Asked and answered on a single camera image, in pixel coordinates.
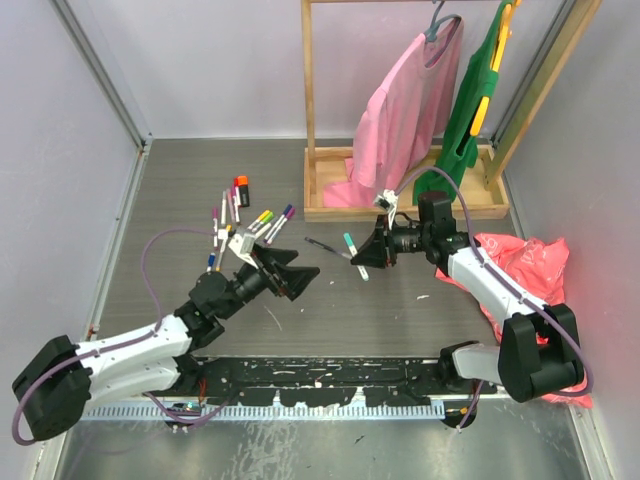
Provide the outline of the dark purple pen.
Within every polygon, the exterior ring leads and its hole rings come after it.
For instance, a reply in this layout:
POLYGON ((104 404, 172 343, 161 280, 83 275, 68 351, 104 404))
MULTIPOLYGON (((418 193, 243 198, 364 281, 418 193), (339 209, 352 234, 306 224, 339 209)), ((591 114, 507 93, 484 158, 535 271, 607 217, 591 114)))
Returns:
POLYGON ((325 243, 322 243, 322 242, 320 242, 318 240, 312 239, 310 237, 305 237, 304 240, 307 243, 309 243, 309 244, 311 244, 311 245, 313 245, 315 247, 321 248, 321 249, 323 249, 325 251, 328 251, 328 252, 330 252, 332 254, 335 254, 335 255, 340 256, 342 258, 345 258, 347 260, 350 260, 352 258, 349 253, 337 250, 336 248, 333 248, 333 247, 331 247, 331 246, 329 246, 329 245, 327 245, 325 243))

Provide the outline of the blue cap white marker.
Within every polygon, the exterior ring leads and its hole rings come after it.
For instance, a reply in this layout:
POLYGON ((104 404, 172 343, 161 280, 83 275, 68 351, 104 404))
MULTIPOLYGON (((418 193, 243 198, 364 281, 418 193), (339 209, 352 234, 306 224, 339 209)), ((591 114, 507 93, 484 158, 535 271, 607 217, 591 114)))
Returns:
POLYGON ((275 240, 276 236, 279 234, 279 232, 282 230, 282 228, 284 227, 286 222, 291 218, 291 216, 294 213, 295 213, 295 208, 291 204, 289 204, 285 208, 285 210, 283 211, 283 213, 280 216, 280 218, 276 221, 276 223, 273 226, 273 228, 269 231, 269 233, 265 237, 264 243, 266 245, 271 245, 273 243, 273 241, 275 240))

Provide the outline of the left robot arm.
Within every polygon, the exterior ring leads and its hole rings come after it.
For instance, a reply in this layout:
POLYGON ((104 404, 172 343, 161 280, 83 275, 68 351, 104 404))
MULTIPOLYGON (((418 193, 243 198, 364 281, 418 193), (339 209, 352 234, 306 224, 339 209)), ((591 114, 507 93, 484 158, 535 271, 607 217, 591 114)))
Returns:
POLYGON ((255 245, 231 278, 203 273, 187 301, 153 324, 96 341, 49 340, 12 383, 15 442, 52 439, 112 401, 169 389, 191 395, 200 384, 199 370, 188 364, 191 354, 223 334, 222 321, 264 291, 294 301, 319 275, 317 267, 293 265, 297 255, 255 245))

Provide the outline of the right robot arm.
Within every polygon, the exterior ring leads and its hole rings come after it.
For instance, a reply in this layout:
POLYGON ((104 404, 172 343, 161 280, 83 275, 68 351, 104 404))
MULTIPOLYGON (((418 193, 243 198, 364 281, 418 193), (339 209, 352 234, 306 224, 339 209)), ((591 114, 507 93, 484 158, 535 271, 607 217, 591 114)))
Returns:
POLYGON ((560 391, 573 392, 585 379, 573 311, 550 305, 511 279, 469 233, 458 230, 451 201, 441 191, 420 196, 419 217, 400 224, 391 190, 374 203, 382 209, 374 231, 358 249, 355 266, 385 269, 399 255, 422 253, 439 272, 469 292, 498 323, 497 347, 468 341, 445 347, 438 360, 444 390, 459 394, 474 380, 504 387, 523 403, 560 391))

